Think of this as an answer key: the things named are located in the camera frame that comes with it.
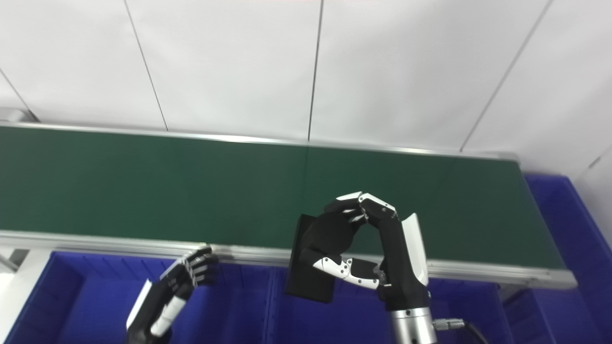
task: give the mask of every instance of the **black rectangular object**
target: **black rectangular object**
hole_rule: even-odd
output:
[[[300,261],[300,240],[315,218],[302,214],[297,221],[285,294],[328,304],[334,298],[335,277]]]

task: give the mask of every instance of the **blue storage crate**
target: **blue storage crate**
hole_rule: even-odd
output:
[[[604,344],[580,292],[527,290],[505,304],[515,344]]]
[[[525,178],[565,265],[576,277],[579,297],[596,326],[597,335],[603,338],[600,343],[612,343],[610,247],[567,177],[528,175]],[[558,302],[563,302],[563,307],[548,312],[551,322],[558,321],[555,317],[573,317],[575,312],[581,312],[578,309],[581,307],[579,302],[565,303],[576,297],[571,291],[554,295],[559,298]],[[541,306],[546,310],[558,302],[548,302]]]
[[[8,344],[120,344],[145,279],[172,261],[53,253],[9,334]],[[384,305],[372,290],[338,281],[331,304],[283,294],[286,269],[221,264],[218,282],[196,289],[173,324],[172,343],[392,343]],[[491,344],[512,344],[491,283],[432,280],[434,317],[475,323]],[[472,344],[458,331],[441,344]]]

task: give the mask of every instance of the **silver cylindrical connector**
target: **silver cylindrical connector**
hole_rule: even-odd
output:
[[[396,344],[435,344],[438,342],[429,307],[391,312]]]
[[[465,321],[459,318],[435,319],[433,321],[433,328],[436,331],[454,330],[463,327],[465,327]]]

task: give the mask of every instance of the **robotic hand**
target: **robotic hand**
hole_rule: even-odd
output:
[[[167,344],[170,325],[183,309],[193,290],[214,283],[218,259],[209,246],[176,260],[159,281],[147,280],[127,318],[125,344]]]
[[[384,251],[380,265],[340,256],[365,223],[379,231]],[[340,196],[310,225],[300,249],[301,262],[346,282],[376,289],[390,313],[398,344],[437,342],[429,309],[427,261],[416,214],[400,221],[393,206],[369,193]]]

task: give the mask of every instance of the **black cable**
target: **black cable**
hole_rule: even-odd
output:
[[[489,342],[485,339],[485,336],[483,336],[480,330],[478,330],[478,328],[476,328],[472,323],[466,321],[465,329],[471,332],[480,344],[489,344]]]

